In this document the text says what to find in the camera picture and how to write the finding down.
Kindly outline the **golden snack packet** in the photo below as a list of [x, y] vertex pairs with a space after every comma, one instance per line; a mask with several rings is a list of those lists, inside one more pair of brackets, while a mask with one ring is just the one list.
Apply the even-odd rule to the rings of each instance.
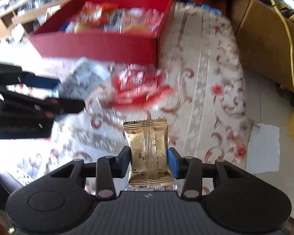
[[131, 148], [130, 188], [164, 187], [174, 183], [168, 166], [166, 119], [127, 121], [123, 129]]

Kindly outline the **round rice cracker pack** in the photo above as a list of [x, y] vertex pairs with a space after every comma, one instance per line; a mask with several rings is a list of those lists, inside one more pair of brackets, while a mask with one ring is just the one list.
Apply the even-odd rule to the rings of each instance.
[[92, 30], [92, 29], [100, 29], [102, 27], [101, 24], [97, 23], [81, 23], [70, 21], [70, 23], [65, 27], [65, 33], [78, 33], [82, 31]]

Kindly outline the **red Trolli candy bag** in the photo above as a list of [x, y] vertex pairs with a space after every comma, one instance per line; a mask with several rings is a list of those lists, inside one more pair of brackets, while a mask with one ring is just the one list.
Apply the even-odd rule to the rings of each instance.
[[109, 23], [112, 13], [118, 9], [118, 5], [113, 3], [95, 4], [85, 2], [83, 7], [71, 19], [72, 22], [102, 26]]

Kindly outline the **white Kaprons wafer pack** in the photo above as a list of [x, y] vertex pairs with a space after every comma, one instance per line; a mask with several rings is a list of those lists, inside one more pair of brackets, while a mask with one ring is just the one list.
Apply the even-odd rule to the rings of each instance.
[[117, 9], [111, 12], [108, 16], [108, 23], [103, 27], [104, 32], [120, 33], [122, 28], [123, 15], [124, 9]]

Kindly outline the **orange meat floss cake pack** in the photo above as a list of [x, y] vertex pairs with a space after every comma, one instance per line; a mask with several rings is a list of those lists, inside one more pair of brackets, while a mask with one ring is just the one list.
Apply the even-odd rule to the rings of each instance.
[[163, 12], [156, 9], [131, 8], [123, 10], [120, 33], [155, 35], [163, 15]]

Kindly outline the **grey white snack pack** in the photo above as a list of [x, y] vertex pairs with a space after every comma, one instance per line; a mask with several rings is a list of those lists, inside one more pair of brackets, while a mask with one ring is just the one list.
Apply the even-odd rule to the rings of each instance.
[[73, 72], [57, 86], [58, 96], [85, 100], [100, 83], [109, 77], [110, 72], [104, 64], [81, 58], [77, 61]]

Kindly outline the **white paper sheet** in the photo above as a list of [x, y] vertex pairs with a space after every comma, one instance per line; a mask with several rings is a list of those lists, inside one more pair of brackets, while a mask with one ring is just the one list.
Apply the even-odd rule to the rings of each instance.
[[256, 124], [251, 132], [246, 158], [246, 171], [251, 174], [279, 171], [279, 128]]

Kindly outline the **red white snack bag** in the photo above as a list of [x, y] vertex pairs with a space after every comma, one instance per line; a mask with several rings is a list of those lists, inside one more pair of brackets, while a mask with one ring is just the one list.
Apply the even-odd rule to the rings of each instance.
[[127, 65], [110, 83], [107, 103], [117, 111], [148, 111], [175, 92], [166, 72], [153, 66]]

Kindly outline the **red cardboard box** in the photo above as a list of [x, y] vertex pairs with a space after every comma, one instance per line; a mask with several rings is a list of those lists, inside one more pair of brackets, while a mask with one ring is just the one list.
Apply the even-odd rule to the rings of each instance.
[[[66, 31], [86, 2], [109, 3], [119, 9], [157, 10], [161, 20], [152, 33], [137, 28], [123, 31], [96, 27], [79, 32]], [[70, 0], [32, 32], [29, 41], [42, 57], [80, 58], [156, 66], [165, 29], [174, 14], [175, 0]]]

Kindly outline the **brown cardboard box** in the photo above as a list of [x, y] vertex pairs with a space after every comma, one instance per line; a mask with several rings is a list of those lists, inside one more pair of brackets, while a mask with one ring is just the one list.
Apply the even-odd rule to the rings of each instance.
[[240, 62], [294, 92], [288, 36], [278, 14], [259, 0], [250, 0], [236, 32]]

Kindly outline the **blue foam mat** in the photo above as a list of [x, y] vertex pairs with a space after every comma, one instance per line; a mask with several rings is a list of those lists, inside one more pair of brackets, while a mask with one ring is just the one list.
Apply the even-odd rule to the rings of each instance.
[[198, 4], [193, 3], [193, 2], [187, 2], [186, 5], [189, 5], [189, 6], [197, 6], [197, 7], [200, 7], [202, 9], [205, 9], [205, 10], [208, 10], [210, 12], [213, 12], [216, 15], [222, 15], [222, 11], [220, 11], [220, 10], [218, 10], [216, 8], [210, 7], [209, 5], [206, 5], [206, 4], [198, 5]]

